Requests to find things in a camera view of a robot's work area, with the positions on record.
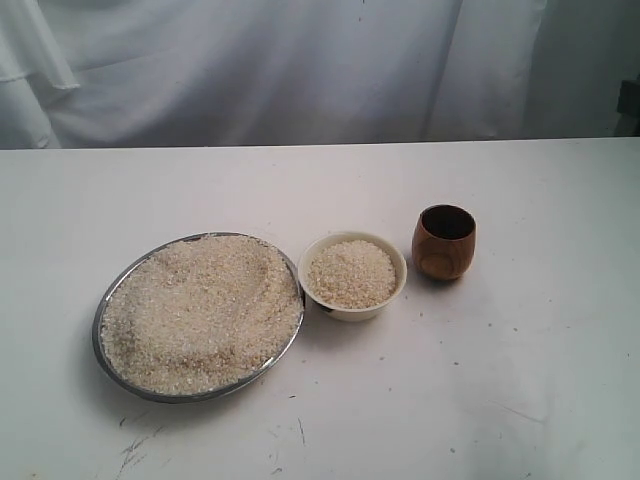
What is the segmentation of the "white backdrop curtain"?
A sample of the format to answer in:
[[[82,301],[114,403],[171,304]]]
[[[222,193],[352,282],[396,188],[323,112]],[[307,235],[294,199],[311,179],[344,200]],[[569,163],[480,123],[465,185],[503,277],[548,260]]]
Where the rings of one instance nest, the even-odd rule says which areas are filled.
[[[600,137],[635,1],[5,1],[5,149]]]

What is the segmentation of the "metal plate of rice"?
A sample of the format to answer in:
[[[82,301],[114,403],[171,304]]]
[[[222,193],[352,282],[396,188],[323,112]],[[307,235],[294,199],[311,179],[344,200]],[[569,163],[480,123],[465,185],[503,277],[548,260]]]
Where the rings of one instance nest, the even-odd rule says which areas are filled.
[[[289,349],[305,294],[275,246],[234,232],[161,245],[127,267],[95,312],[95,358],[120,387],[159,403],[227,395]]]

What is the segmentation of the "brown wooden cup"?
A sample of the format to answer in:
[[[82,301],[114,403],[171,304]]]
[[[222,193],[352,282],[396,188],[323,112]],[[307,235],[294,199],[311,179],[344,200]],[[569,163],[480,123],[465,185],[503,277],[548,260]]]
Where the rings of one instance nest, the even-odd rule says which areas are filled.
[[[461,278],[469,269],[476,246],[476,221],[455,205],[434,205],[421,212],[412,238],[416,269],[435,281]]]

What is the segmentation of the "white bowl of rice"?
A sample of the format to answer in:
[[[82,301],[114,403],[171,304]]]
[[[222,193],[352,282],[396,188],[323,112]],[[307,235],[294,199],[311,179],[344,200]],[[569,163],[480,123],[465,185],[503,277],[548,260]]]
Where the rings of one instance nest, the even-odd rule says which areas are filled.
[[[401,252],[364,232],[329,234],[303,253],[298,276],[306,294],[329,316],[358,322],[379,315],[407,278]]]

